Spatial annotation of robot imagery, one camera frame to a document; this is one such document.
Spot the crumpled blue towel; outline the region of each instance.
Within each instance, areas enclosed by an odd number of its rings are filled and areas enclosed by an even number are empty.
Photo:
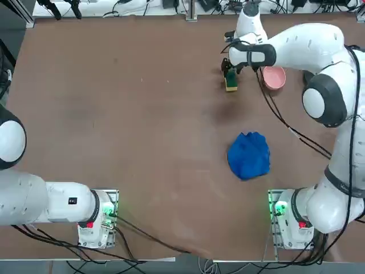
[[[233,173],[241,180],[266,174],[270,170],[270,151],[260,133],[241,133],[227,152]]]

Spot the green sponge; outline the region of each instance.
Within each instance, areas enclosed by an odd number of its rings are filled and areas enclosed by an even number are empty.
[[[237,91],[236,70],[230,68],[224,77],[226,92]]]

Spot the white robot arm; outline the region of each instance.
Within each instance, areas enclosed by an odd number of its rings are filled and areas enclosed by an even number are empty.
[[[78,223],[79,243],[88,248],[112,247],[117,191],[91,190],[74,182],[45,182],[11,168],[25,153],[21,121],[0,104],[0,225]]]
[[[267,37],[258,8],[248,2],[230,40],[229,60],[240,71],[245,66],[281,66],[314,74],[302,94],[303,106],[314,120],[337,127],[338,136],[330,163],[313,187],[286,190],[278,204],[285,248],[303,249],[313,237],[341,229],[346,220],[349,195],[351,118],[355,114],[357,71],[365,75],[365,53],[355,50],[356,64],[344,46],[341,30],[332,25],[307,23]],[[354,135],[352,198],[349,222],[364,213],[365,198],[365,78],[360,85]]]

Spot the electrical cable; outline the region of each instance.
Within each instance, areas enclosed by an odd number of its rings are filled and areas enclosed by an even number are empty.
[[[36,233],[28,233],[22,229],[20,229],[17,225],[12,225],[13,228],[15,228],[16,230],[18,230],[20,233],[32,238],[32,239],[35,239],[35,240],[38,240],[38,241],[42,241],[44,243],[48,243],[48,244],[52,244],[52,245],[55,245],[55,246],[61,246],[61,247],[67,247],[67,248],[76,248],[78,250],[80,249],[86,249],[86,250],[90,250],[90,251],[94,251],[96,253],[100,253],[100,254],[104,254],[104,255],[108,255],[108,256],[111,256],[111,257],[115,257],[115,258],[118,258],[118,259],[122,259],[124,260],[127,264],[129,264],[131,267],[135,268],[136,270],[138,270],[140,273],[142,274],[146,274],[144,271],[142,271],[140,268],[137,267],[138,264],[144,264],[145,261],[133,261],[133,260],[130,260],[130,259],[127,259],[127,258],[124,258],[122,256],[118,256],[118,255],[114,255],[114,254],[111,254],[111,253],[108,253],[108,252],[103,252],[101,250],[98,250],[98,249],[93,249],[93,248],[88,248],[88,247],[84,247],[84,246],[79,246],[79,245],[73,245],[73,244],[70,244],[66,241],[61,241],[61,240],[51,240],[51,238],[53,238],[52,236],[49,235],[49,237],[51,237],[49,240],[46,240],[44,239],[43,236],[41,235],[38,235]],[[87,258],[90,258],[84,251],[81,251],[85,254],[85,256]],[[76,256],[79,257],[81,260],[84,260],[81,256],[79,256],[77,253],[76,253]],[[96,264],[105,264],[105,262],[96,262],[95,260],[92,260],[90,258],[90,261],[93,262],[93,263],[96,263]]]
[[[115,6],[116,6],[116,5],[118,5],[120,2],[121,2],[121,0],[116,1],[116,2],[114,3],[114,5],[113,5],[112,11],[109,11],[109,12],[107,12],[107,13],[104,13],[102,17],[104,17],[104,16],[106,16],[106,15],[114,14],[114,13],[118,13],[118,15],[117,15],[117,16],[119,16],[119,12],[118,12],[118,11],[115,11],[114,9],[115,9]]]
[[[274,0],[266,0],[266,1],[269,1],[271,3],[274,3],[275,5],[279,6],[283,11],[284,13],[287,13],[287,9],[285,9],[280,3],[274,1]]]
[[[125,238],[123,232],[118,228],[118,227],[115,227],[114,228],[116,232],[118,232],[118,234],[121,236],[121,238],[123,239],[123,242],[124,242],[124,246],[128,252],[128,255],[129,257],[134,260],[134,261],[137,261],[137,259],[133,256],[132,252],[131,252],[131,249],[129,248],[128,246],[128,243],[127,243],[127,239]]]
[[[123,13],[118,13],[118,15],[116,15],[115,17],[121,17],[121,16],[123,16],[124,14],[128,14],[128,13],[135,13],[135,12],[137,12],[137,11],[142,11],[142,10],[144,10],[144,9],[145,9],[145,6],[143,6],[143,7],[138,7],[138,8],[136,8],[135,10],[127,10],[127,11],[125,11],[125,12],[123,12]]]
[[[158,239],[158,238],[156,238],[156,237],[153,237],[152,235],[150,235],[150,234],[148,234],[148,233],[144,232],[144,231],[143,231],[142,229],[140,229],[139,227],[137,227],[137,226],[135,226],[134,224],[132,224],[131,222],[129,222],[129,221],[127,221],[127,220],[123,219],[122,217],[119,217],[118,215],[115,215],[115,214],[109,214],[109,216],[110,216],[110,217],[115,217],[115,218],[117,218],[117,219],[121,220],[123,223],[128,224],[129,226],[131,226],[131,227],[132,227],[132,228],[134,228],[135,230],[137,230],[137,231],[141,232],[142,234],[144,234],[145,236],[147,236],[147,237],[148,237],[148,238],[150,238],[151,240],[153,240],[153,241],[155,241],[155,242],[157,242],[157,243],[159,243],[159,244],[161,244],[161,245],[163,245],[163,246],[165,246],[165,247],[167,247],[167,248],[169,248],[169,249],[171,249],[171,250],[174,250],[174,251],[177,251],[177,252],[181,252],[181,253],[187,253],[187,254],[189,254],[189,253],[190,253],[189,251],[186,251],[186,250],[183,250],[183,249],[179,249],[179,248],[173,247],[173,246],[171,246],[171,245],[169,245],[169,244],[167,244],[167,243],[165,243],[165,242],[161,241],[160,239]]]
[[[184,7],[184,10],[185,10],[186,14],[188,14],[188,10],[187,10],[187,9],[186,9],[186,7],[185,7],[184,0],[181,0],[181,3],[182,3],[182,6]]]
[[[83,268],[86,264],[88,263],[88,261],[84,262],[79,268],[78,271],[81,270],[81,268]]]
[[[245,268],[246,268],[246,267],[248,267],[250,264],[251,264],[251,263],[247,263],[247,264],[245,264],[243,267],[240,267],[239,269],[233,270],[233,271],[228,272],[228,273],[226,273],[226,274],[237,274],[239,271],[241,271],[241,270],[245,269]]]
[[[37,233],[35,233],[35,232],[33,232],[33,231],[31,231],[30,229],[29,229],[29,227],[27,227],[26,225],[23,225],[23,227],[24,227],[24,229],[28,232],[28,233],[30,233],[31,235],[33,235],[34,237],[39,237],[40,239],[43,239],[43,240],[53,240],[53,241],[55,241],[55,242],[57,242],[58,244],[59,244],[59,246],[61,246],[61,247],[65,247],[67,250],[69,250],[69,251],[71,251],[74,255],[76,255],[76,257],[78,257],[78,258],[80,258],[81,260],[83,260],[83,261],[87,261],[87,262],[89,262],[89,261],[91,261],[91,262],[93,262],[93,263],[95,263],[95,264],[103,264],[103,263],[101,263],[101,262],[98,262],[98,261],[94,261],[94,260],[92,260],[83,250],[81,250],[81,249],[79,249],[79,248],[76,248],[77,250],[79,250],[81,253],[83,253],[83,255],[88,259],[88,260],[86,260],[86,259],[84,259],[82,256],[80,256],[79,254],[77,254],[77,252],[75,252],[75,251],[73,251],[70,247],[66,247],[65,246],[65,243],[63,243],[62,241],[59,241],[59,240],[57,240],[57,239],[55,239],[55,238],[53,238],[51,235],[49,235],[49,234],[47,234],[47,233],[45,233],[45,231],[43,231],[43,230],[41,230],[41,229],[39,229],[39,228],[36,228],[35,226],[33,226],[32,225],[32,227],[35,229],[35,230],[37,230],[37,231],[39,231],[40,233],[42,233],[42,234],[44,234],[44,235],[46,235],[47,237],[43,237],[43,236],[41,236],[41,235],[39,235],[39,234],[37,234]]]
[[[319,5],[319,7],[313,12],[313,13],[317,13],[317,11],[322,7],[322,4]]]
[[[264,90],[263,90],[263,87],[262,87],[262,83],[261,83],[261,80],[258,76],[258,73],[256,71],[256,77],[257,77],[257,81],[259,83],[259,86],[260,86],[260,89],[261,89],[261,92],[262,92],[262,95],[267,103],[267,105],[269,106],[269,108],[271,109],[272,113],[278,118],[278,120],[280,122],[282,122],[302,143],[306,144],[307,146],[309,146],[310,148],[312,148],[314,151],[320,153],[322,156],[330,159],[330,156],[331,156],[331,153],[326,150],[324,147],[322,147],[320,144],[318,144],[317,142],[313,141],[312,139],[310,139],[309,137],[307,137],[306,135],[302,134],[301,132],[299,132],[298,130],[296,130],[295,128],[293,128],[291,125],[289,125],[285,120],[284,118],[282,117],[273,97],[271,96],[271,94],[268,94],[266,93]],[[273,107],[271,106],[271,104],[269,103],[268,99],[267,99],[267,96],[270,98],[271,102],[273,103],[275,109],[277,110],[277,113],[274,111]],[[308,142],[306,142],[304,139],[308,140],[309,142],[312,142],[312,144],[318,146],[320,149],[322,149],[324,152],[320,151],[319,149],[315,148],[314,146],[312,146],[311,144],[308,144]]]
[[[75,268],[72,264],[70,264],[69,261],[66,261],[66,264],[68,264],[68,266],[71,267],[75,271],[75,273],[86,274],[85,272],[82,272],[80,269]]]
[[[149,4],[149,0],[147,0],[147,4],[146,4],[146,8],[144,9],[143,16],[145,16],[145,15],[146,15],[147,8],[148,8],[148,4]]]
[[[48,243],[48,244],[52,244],[52,245],[56,245],[56,246],[60,246],[60,247],[69,247],[69,248],[77,248],[77,249],[85,249],[85,250],[90,250],[90,251],[93,251],[93,252],[96,252],[96,253],[100,253],[100,254],[104,254],[104,255],[107,255],[107,256],[111,256],[111,257],[115,257],[115,258],[118,258],[118,259],[122,259],[122,260],[125,260],[126,262],[128,263],[137,263],[131,259],[128,259],[128,258],[124,258],[122,256],[119,256],[119,255],[115,255],[115,254],[111,254],[111,253],[108,253],[108,252],[104,252],[104,251],[101,251],[101,250],[98,250],[98,249],[94,249],[94,248],[88,248],[88,247],[84,247],[84,246],[81,246],[81,245],[74,245],[74,244],[70,244],[66,241],[61,241],[61,240],[58,240],[59,242],[61,242],[61,244],[59,244],[58,242],[55,242],[53,240],[45,240],[41,237],[41,235],[38,235],[38,236],[33,236],[32,234],[20,229],[17,225],[12,225],[13,228],[15,228],[16,230],[18,230],[20,233],[32,238],[32,239],[35,239],[35,240],[38,240],[38,241],[42,241],[44,243]]]

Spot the brown table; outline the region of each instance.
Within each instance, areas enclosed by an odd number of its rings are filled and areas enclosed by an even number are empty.
[[[237,93],[224,91],[222,37],[236,20],[38,20],[26,32],[8,105],[29,141],[17,169],[44,180],[118,188],[125,218],[200,256],[261,260],[269,230],[267,190],[313,185],[327,160],[276,120],[251,69],[240,76]],[[262,16],[268,36],[303,22],[337,25],[346,43],[364,45],[364,26],[350,14]],[[301,77],[287,70],[278,107],[292,126],[331,149],[336,130],[305,114]],[[266,136],[271,171],[242,182],[229,169],[226,150],[248,131]],[[77,241],[75,224],[42,227]],[[363,229],[351,223],[327,259],[364,261]],[[177,254],[131,231],[125,234],[139,258]],[[0,235],[1,258],[72,257],[11,228],[2,227]],[[113,251],[125,255],[121,244]],[[281,259],[291,257],[292,252],[281,252]],[[266,259],[274,259],[272,247]]]

